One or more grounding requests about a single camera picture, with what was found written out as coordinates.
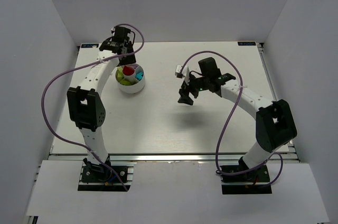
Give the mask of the purple lego brick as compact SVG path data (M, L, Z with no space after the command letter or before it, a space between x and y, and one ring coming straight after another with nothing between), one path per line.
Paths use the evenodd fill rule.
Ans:
M143 68L140 66L140 65L134 65L133 66L135 70L138 70L138 71L143 71Z

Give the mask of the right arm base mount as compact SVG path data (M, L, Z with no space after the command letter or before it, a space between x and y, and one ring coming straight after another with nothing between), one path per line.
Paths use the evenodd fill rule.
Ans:
M272 194L270 176L264 165L255 171L237 176L225 176L219 171L223 195Z

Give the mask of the red lego short brick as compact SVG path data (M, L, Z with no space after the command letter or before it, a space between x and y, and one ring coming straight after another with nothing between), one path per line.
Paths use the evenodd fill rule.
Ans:
M124 66L123 67L123 74L125 76L132 76L135 73L135 68L132 66Z

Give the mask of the cyan lego brick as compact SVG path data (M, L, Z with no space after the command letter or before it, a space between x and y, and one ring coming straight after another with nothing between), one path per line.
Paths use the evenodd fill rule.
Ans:
M135 75L135 78L138 80L138 81L141 81L143 79L143 76L144 76L144 73L143 72L139 72Z

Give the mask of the light green lego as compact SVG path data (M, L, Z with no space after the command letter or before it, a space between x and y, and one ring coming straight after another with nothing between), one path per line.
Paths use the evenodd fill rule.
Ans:
M116 70L116 80L120 82L122 81L123 78L124 78L123 69L122 67L118 67Z

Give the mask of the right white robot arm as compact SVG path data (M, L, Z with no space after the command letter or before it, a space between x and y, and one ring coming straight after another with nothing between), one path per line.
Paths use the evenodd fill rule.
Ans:
M244 87L232 74L222 74L212 57L199 61L199 67L201 72L198 77L193 75L188 66L176 67L176 77L183 79L178 102L193 105L199 92L210 91L233 102L255 120L256 142L239 160L241 171L261 165L281 146L296 137L297 130L287 101L273 101Z

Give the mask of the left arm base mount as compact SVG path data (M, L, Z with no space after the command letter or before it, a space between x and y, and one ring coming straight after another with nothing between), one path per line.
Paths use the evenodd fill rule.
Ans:
M127 192L132 183L134 167L122 164L112 165L110 160L107 160L105 164L115 172L102 164L92 164L84 158L78 191Z

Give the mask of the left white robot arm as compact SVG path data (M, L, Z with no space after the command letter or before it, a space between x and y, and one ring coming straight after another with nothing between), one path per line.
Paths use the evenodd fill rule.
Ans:
M101 130L106 118L101 93L116 67L136 63L133 54L135 39L130 37L134 33L126 25L113 27L111 36L99 47L96 63L90 66L87 76L77 87L70 87L67 91L70 119L89 148L83 161L89 171L100 175L108 173L110 165Z

